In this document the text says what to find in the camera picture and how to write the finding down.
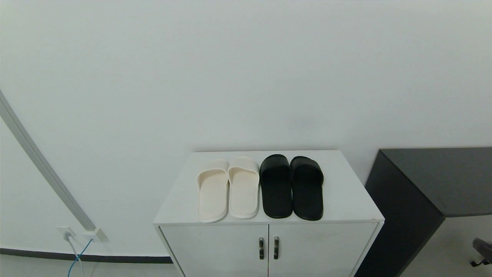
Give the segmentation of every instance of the white wall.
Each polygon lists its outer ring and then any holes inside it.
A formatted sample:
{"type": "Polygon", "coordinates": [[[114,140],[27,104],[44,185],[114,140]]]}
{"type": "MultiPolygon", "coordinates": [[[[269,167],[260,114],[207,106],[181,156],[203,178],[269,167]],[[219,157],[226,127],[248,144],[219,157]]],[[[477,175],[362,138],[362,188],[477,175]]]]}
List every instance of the white wall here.
{"type": "MultiPolygon", "coordinates": [[[[489,1],[3,1],[0,88],[111,241],[89,253],[166,255],[191,151],[339,148],[365,182],[382,147],[491,145],[491,26],[489,1]]],[[[70,252],[1,143],[1,247],[70,252]]]]}

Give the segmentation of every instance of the white cable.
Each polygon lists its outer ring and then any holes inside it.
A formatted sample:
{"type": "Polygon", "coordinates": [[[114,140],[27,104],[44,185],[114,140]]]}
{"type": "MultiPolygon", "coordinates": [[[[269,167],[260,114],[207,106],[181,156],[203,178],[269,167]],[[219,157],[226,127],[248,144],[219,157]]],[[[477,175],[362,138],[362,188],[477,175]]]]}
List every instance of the white cable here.
{"type": "MultiPolygon", "coordinates": [[[[73,244],[70,241],[70,236],[68,236],[68,240],[67,241],[70,244],[70,246],[72,247],[73,253],[75,254],[75,258],[77,258],[79,255],[77,254],[77,251],[75,251],[75,248],[73,247],[73,244]]],[[[80,267],[82,268],[82,277],[86,277],[84,275],[84,266],[82,265],[82,260],[80,259],[80,257],[79,257],[79,262],[80,262],[80,267]]]]}

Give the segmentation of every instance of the slipper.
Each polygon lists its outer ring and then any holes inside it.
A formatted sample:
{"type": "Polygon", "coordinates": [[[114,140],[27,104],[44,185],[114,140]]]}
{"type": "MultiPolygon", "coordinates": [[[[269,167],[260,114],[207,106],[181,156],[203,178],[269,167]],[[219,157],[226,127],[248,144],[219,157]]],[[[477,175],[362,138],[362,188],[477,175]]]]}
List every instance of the slipper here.
{"type": "Polygon", "coordinates": [[[224,160],[213,160],[198,174],[198,218],[201,222],[221,220],[227,213],[228,167],[229,163],[224,160]]]}
{"type": "Polygon", "coordinates": [[[261,163],[261,194],[267,216],[285,218],[292,214],[291,179],[291,169],[285,156],[271,155],[261,163]]]}
{"type": "Polygon", "coordinates": [[[297,156],[290,162],[290,167],[294,213],[305,220],[321,219],[324,177],[319,164],[310,158],[297,156]]]}
{"type": "Polygon", "coordinates": [[[229,212],[235,218],[252,218],[258,212],[258,164],[249,157],[237,157],[227,170],[229,212]]]}

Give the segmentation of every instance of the metal handle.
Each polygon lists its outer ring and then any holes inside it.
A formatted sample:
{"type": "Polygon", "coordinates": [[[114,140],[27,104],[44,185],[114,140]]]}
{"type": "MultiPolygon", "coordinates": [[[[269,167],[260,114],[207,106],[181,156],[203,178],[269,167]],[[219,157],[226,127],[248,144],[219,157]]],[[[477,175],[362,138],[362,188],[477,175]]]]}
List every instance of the metal handle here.
{"type": "Polygon", "coordinates": [[[278,237],[275,237],[274,260],[278,260],[278,237]]]}
{"type": "Polygon", "coordinates": [[[265,250],[263,250],[263,245],[265,244],[265,241],[263,240],[263,238],[259,239],[258,244],[260,246],[260,260],[263,260],[265,259],[265,250]]]}

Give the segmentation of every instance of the white slipper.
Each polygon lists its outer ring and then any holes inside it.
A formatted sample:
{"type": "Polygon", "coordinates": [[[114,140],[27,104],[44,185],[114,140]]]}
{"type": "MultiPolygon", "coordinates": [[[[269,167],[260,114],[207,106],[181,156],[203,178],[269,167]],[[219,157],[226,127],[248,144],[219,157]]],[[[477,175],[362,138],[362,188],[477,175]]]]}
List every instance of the white slipper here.
{"type": "Polygon", "coordinates": [[[249,157],[237,157],[229,166],[229,212],[236,218],[252,218],[258,212],[258,164],[249,157]]]}
{"type": "Polygon", "coordinates": [[[213,160],[198,174],[198,218],[201,222],[221,220],[227,213],[228,167],[229,163],[224,160],[213,160]]]}

